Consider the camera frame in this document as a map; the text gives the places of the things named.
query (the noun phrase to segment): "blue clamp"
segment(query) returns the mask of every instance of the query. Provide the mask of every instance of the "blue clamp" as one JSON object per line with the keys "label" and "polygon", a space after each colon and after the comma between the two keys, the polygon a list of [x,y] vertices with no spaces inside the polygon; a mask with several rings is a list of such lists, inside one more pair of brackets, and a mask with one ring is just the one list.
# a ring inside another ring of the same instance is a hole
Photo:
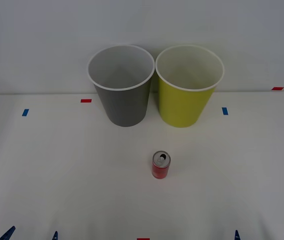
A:
{"label": "blue clamp", "polygon": [[235,231],[235,240],[241,240],[240,234],[237,230]]}
{"label": "blue clamp", "polygon": [[[15,231],[15,227],[13,226],[6,233],[4,233],[2,237],[0,237],[0,240],[9,240],[14,231]],[[54,233],[52,240],[58,240],[57,232]]]}
{"label": "blue clamp", "polygon": [[9,240],[14,231],[15,231],[15,227],[13,226],[9,230],[7,230],[7,232],[4,233],[2,237],[0,237],[0,240]]}

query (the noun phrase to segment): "yellow cup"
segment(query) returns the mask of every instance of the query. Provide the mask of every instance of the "yellow cup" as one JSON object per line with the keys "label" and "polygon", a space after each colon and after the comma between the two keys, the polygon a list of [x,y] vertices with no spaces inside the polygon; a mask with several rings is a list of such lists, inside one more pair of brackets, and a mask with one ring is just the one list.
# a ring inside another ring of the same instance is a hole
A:
{"label": "yellow cup", "polygon": [[158,55],[155,68],[159,76],[160,115],[178,128],[197,121],[225,72],[215,53],[196,45],[165,49]]}

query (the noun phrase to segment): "can lid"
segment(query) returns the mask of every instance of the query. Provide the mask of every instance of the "can lid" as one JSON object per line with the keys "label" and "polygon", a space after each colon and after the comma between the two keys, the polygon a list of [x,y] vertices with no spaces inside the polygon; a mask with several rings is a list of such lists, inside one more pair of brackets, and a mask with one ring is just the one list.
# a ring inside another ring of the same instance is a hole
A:
{"label": "can lid", "polygon": [[171,163],[171,157],[165,151],[157,151],[153,155],[153,164],[158,168],[166,168]]}

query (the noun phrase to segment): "soda can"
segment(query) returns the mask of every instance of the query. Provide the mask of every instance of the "soda can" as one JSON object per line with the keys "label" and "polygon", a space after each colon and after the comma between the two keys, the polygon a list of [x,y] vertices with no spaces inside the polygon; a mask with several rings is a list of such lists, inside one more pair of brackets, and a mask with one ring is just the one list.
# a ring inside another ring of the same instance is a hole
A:
{"label": "soda can", "polygon": [[167,176],[168,168],[171,164],[171,157],[165,151],[157,151],[153,155],[152,175],[157,179]]}

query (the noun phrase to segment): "table surface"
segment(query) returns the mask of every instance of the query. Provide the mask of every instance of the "table surface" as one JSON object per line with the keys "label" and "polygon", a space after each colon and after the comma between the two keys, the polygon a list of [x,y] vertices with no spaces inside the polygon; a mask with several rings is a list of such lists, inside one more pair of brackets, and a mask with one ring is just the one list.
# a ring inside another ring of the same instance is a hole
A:
{"label": "table surface", "polygon": [[[0,236],[284,240],[284,92],[214,93],[197,123],[112,124],[96,94],[0,95]],[[92,99],[80,103],[81,99]],[[223,115],[227,107],[229,115]],[[29,109],[27,116],[22,116]],[[167,151],[165,179],[152,155]]]}

